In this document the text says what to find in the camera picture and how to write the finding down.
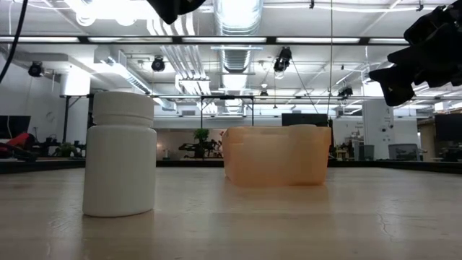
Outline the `white square pillar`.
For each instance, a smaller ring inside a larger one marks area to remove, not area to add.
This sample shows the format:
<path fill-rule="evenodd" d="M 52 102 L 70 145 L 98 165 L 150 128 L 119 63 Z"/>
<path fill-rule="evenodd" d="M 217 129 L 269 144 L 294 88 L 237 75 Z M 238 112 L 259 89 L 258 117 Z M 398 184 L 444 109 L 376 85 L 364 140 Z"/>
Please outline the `white square pillar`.
<path fill-rule="evenodd" d="M 395 141 L 393 108 L 384 100 L 366 100 L 362 103 L 364 143 L 374 147 L 375 160 L 389 158 L 390 144 Z"/>

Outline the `white plastic pill bottle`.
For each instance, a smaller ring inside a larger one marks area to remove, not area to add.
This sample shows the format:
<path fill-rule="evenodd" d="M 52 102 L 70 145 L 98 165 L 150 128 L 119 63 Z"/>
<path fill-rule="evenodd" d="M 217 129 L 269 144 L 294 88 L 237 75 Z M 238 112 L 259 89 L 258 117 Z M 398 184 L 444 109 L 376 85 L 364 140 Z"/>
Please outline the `white plastic pill bottle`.
<path fill-rule="evenodd" d="M 153 99 L 130 92 L 99 92 L 92 117 L 83 213 L 123 217 L 152 210 L 157 156 Z"/>

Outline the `small green potted plant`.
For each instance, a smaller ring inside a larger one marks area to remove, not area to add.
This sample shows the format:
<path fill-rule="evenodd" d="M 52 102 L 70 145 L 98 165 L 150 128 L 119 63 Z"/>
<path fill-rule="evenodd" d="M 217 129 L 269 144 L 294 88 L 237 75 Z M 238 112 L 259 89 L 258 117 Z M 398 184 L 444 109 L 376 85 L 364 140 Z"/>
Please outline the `small green potted plant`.
<path fill-rule="evenodd" d="M 208 138 L 209 130 L 208 129 L 197 129 L 193 133 L 193 138 L 198 141 L 196 145 L 196 157 L 204 158 L 205 151 L 208 148 Z"/>

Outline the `black flat monitor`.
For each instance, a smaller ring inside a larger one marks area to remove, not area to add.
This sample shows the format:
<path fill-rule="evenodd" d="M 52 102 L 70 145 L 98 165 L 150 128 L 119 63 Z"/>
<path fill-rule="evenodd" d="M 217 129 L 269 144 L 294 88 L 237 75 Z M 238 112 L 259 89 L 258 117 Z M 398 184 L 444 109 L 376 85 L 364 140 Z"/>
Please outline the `black flat monitor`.
<path fill-rule="evenodd" d="M 27 133 L 30 116 L 0 116 L 0 139 L 12 139 Z"/>
<path fill-rule="evenodd" d="M 462 142 L 462 113 L 435 115 L 435 131 L 439 141 Z"/>
<path fill-rule="evenodd" d="M 283 113 L 282 126 L 293 125 L 328 126 L 328 116 L 320 113 Z"/>

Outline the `red object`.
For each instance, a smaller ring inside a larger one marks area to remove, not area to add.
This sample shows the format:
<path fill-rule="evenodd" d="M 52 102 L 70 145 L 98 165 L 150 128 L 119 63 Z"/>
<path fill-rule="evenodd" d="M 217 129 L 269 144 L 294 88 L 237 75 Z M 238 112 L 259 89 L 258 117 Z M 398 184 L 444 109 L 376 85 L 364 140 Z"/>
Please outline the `red object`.
<path fill-rule="evenodd" d="M 6 144 L 13 147 L 19 147 L 23 150 L 30 150 L 35 144 L 35 136 L 28 133 L 22 133 L 7 141 Z"/>

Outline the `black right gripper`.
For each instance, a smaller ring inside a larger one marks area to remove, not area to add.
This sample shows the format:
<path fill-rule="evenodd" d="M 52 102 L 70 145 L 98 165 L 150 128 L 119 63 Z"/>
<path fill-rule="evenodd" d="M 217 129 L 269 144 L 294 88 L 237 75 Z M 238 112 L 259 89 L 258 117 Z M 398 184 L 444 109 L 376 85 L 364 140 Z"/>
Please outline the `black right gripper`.
<path fill-rule="evenodd" d="M 450 81 L 451 12 L 451 5 L 438 6 L 404 32 L 409 47 L 390 53 L 388 61 L 410 67 L 393 65 L 376 69 L 369 73 L 369 77 L 377 82 L 401 80 L 414 81 L 417 85 L 427 82 L 430 87 L 447 84 Z"/>

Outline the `translucent orange plastic basket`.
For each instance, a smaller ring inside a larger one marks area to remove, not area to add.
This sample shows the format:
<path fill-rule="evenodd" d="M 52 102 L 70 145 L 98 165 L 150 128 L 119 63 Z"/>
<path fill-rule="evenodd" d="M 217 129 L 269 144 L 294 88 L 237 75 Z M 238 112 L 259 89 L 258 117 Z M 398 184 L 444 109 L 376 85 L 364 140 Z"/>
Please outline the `translucent orange plastic basket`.
<path fill-rule="evenodd" d="M 222 136 L 225 175 L 236 186 L 322 186 L 331 128 L 239 126 Z"/>

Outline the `silver round ceiling duct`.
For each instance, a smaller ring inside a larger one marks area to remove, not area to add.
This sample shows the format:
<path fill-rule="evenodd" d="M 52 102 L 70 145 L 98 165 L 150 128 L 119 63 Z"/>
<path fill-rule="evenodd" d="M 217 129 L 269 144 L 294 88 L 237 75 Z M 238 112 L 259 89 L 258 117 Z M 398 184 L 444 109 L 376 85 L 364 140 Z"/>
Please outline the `silver round ceiling duct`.
<path fill-rule="evenodd" d="M 217 34 L 220 36 L 256 35 L 261 22 L 264 0 L 213 0 Z M 226 47 L 220 51 L 224 70 L 243 73 L 249 66 L 249 45 Z"/>

